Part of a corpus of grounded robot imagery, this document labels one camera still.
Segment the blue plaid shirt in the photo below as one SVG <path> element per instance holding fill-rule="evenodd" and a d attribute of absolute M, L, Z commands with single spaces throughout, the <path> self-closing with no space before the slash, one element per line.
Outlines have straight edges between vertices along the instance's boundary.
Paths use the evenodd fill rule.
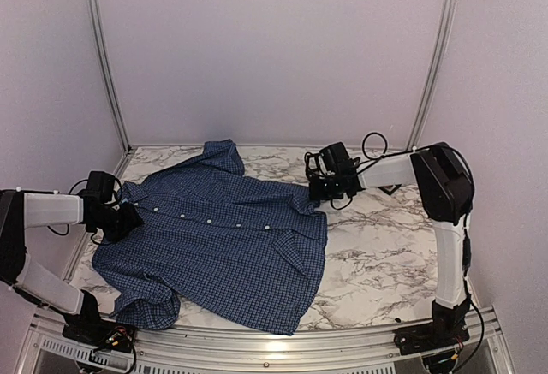
<path fill-rule="evenodd" d="M 182 300 L 235 324 L 292 335 L 325 269 L 326 215 L 306 187 L 245 173 L 231 140 L 125 182 L 142 224 L 99 247 L 92 267 L 118 292 L 113 316 L 168 329 Z"/>

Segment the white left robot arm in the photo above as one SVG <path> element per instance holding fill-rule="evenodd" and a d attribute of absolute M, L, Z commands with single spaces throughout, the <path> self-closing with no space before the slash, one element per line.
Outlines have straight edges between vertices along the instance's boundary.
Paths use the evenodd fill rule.
<path fill-rule="evenodd" d="M 143 225 L 136 208 L 122 197 L 112 174 L 92 171 L 62 193 L 15 187 L 1 192 L 1 281 L 20 297 L 56 313 L 63 335 L 89 345 L 120 347 L 134 340 L 131 324 L 103 318 L 96 297 L 42 265 L 31 254 L 29 237 L 66 242 L 73 230 L 104 238 L 99 247 L 120 246 Z"/>

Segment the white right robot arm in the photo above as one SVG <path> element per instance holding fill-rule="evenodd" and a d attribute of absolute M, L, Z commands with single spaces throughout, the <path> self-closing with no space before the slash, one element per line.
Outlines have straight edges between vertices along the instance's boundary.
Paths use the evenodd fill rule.
<path fill-rule="evenodd" d="M 400 186 L 417 186 L 436 237 L 438 282 L 431 322 L 397 329 L 394 343 L 401 353 L 410 354 L 467 341 L 465 317 L 473 303 L 468 289 L 472 258 L 468 224 L 475 185 L 461 153 L 439 142 L 411 151 L 351 157 L 338 142 L 306 153 L 304 163 L 309 196 L 317 201 L 353 199 L 369 188 L 390 194 Z"/>

